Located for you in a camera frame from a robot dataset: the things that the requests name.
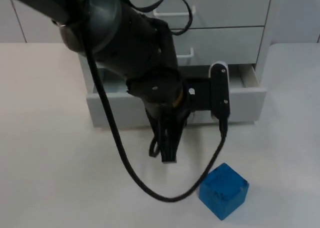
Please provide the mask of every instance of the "drawer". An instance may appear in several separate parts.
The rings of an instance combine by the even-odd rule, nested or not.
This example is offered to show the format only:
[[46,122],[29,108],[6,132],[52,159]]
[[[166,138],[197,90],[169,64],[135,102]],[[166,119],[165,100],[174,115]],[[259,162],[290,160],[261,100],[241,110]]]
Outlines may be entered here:
[[223,60],[228,64],[257,62],[264,28],[189,30],[174,36],[180,66],[210,65]]
[[[253,122],[258,120],[266,96],[266,89],[260,87],[251,65],[230,67],[230,122]],[[208,67],[181,67],[184,75],[197,76],[208,73]],[[107,92],[115,121],[119,128],[127,129],[149,126],[142,101],[126,93],[124,81],[104,70],[104,88]],[[87,104],[94,127],[107,128],[108,121],[101,101],[95,89],[87,95]],[[195,112],[189,118],[189,124],[213,123],[209,111]]]
[[[131,0],[137,7],[158,0]],[[192,28],[264,26],[270,0],[187,0],[194,8]],[[163,19],[172,29],[181,29],[188,22],[181,0],[165,0],[150,17]]]

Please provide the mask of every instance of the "white drawer handle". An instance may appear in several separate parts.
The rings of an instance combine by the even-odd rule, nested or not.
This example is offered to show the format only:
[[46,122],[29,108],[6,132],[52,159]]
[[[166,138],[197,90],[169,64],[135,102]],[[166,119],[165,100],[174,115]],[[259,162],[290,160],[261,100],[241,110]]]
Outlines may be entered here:
[[193,48],[190,48],[190,54],[186,54],[186,55],[177,55],[176,58],[177,59],[191,59],[195,56],[195,51]]
[[[192,6],[192,14],[195,15],[197,13],[196,7]],[[153,11],[153,16],[155,17],[188,17],[189,13],[158,13],[157,9]]]

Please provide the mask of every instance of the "blue cube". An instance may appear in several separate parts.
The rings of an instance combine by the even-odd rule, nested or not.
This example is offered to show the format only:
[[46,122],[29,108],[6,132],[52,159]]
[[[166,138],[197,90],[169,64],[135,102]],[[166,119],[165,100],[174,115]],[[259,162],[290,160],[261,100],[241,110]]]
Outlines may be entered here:
[[249,183],[223,163],[201,183],[200,200],[220,219],[224,220],[244,203]]

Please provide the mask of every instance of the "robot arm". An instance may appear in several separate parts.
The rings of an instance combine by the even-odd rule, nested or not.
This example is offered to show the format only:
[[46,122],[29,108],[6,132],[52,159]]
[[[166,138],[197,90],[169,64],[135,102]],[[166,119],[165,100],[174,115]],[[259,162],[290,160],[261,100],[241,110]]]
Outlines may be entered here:
[[[150,12],[163,0],[141,9],[130,0],[20,1],[51,18],[59,27],[66,46],[87,57],[121,159],[135,182],[152,197],[166,202],[179,201],[195,191],[212,167],[226,138],[230,114],[229,81],[228,69],[221,64],[210,69],[209,79],[185,80],[180,75],[173,35],[185,33],[192,24],[192,12],[186,1],[183,0],[190,20],[178,33],[172,33],[166,22],[148,18],[134,10]],[[165,198],[146,187],[136,176],[122,146],[96,62],[121,76],[126,81],[128,92],[143,101],[154,132],[149,154],[156,157],[161,153],[163,163],[177,161],[181,134],[192,111],[211,110],[222,121],[221,143],[207,169],[188,192],[179,197]],[[189,88],[195,89],[201,97],[190,95]]]

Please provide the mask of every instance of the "white table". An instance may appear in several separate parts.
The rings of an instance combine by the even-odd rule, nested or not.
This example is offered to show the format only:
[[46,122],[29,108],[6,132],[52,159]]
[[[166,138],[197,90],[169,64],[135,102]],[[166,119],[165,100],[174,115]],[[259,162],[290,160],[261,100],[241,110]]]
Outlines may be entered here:
[[[153,200],[126,173],[109,131],[92,128],[76,54],[62,44],[0,45],[0,227],[317,227],[320,45],[275,45],[261,120],[235,125],[216,166],[250,182],[219,221],[194,194]],[[121,132],[138,175],[164,195],[185,191],[218,142],[216,126],[184,132],[178,163],[148,157],[150,130]]]

